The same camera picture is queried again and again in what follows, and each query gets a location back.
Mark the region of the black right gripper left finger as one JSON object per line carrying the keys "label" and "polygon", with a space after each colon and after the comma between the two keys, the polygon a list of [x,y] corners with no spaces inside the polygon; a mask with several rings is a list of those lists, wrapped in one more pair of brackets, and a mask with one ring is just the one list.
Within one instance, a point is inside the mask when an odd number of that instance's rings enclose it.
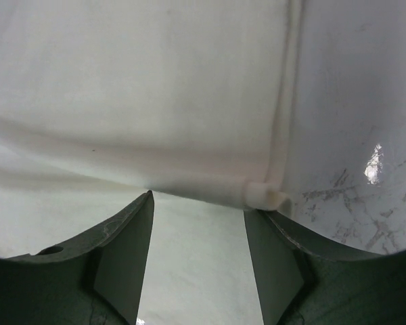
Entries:
{"label": "black right gripper left finger", "polygon": [[146,192],[36,255],[0,258],[0,324],[135,324],[153,220]]}

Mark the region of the cream white t shirt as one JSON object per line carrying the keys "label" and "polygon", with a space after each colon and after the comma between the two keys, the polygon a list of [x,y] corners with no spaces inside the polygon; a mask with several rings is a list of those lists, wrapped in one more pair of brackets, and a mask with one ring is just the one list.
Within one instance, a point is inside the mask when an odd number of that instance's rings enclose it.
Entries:
{"label": "cream white t shirt", "polygon": [[242,207],[284,178],[301,1],[0,1],[0,257],[156,194],[150,324],[260,324]]}

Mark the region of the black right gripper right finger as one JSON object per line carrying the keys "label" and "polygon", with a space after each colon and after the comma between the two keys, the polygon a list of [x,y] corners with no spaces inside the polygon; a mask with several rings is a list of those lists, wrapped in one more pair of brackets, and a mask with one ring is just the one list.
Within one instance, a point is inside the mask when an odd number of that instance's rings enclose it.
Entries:
{"label": "black right gripper right finger", "polygon": [[406,324],[406,250],[362,251],[277,212],[244,222],[265,324]]}

